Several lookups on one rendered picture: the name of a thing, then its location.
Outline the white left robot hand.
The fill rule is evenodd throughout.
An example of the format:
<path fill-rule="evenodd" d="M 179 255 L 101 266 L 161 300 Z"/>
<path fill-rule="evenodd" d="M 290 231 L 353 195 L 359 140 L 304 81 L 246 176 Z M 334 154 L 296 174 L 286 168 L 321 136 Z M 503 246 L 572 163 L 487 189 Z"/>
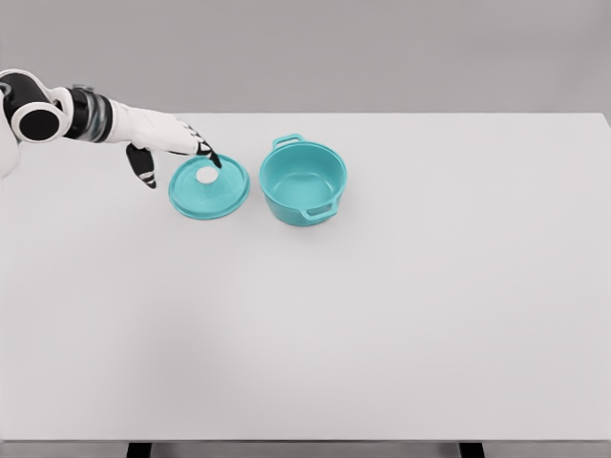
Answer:
<path fill-rule="evenodd" d="M 157 188 L 153 150 L 177 156 L 205 156 L 220 169 L 214 149 L 188 123 L 173 114 L 137 110 L 126 156 L 134 174 L 150 189 Z"/>

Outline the teal pot lid white knob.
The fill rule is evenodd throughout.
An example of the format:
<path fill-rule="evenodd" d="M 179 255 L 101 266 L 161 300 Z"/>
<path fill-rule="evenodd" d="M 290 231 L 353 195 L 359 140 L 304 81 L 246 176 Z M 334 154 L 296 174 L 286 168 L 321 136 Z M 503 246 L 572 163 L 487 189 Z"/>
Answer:
<path fill-rule="evenodd" d="M 205 156 L 193 156 L 174 172 L 168 197 L 175 209 L 191 219 L 219 219 L 237 210 L 246 200 L 250 178 L 235 159 L 219 155 L 218 169 Z M 217 177 L 210 183 L 197 179 L 200 169 L 211 167 Z"/>

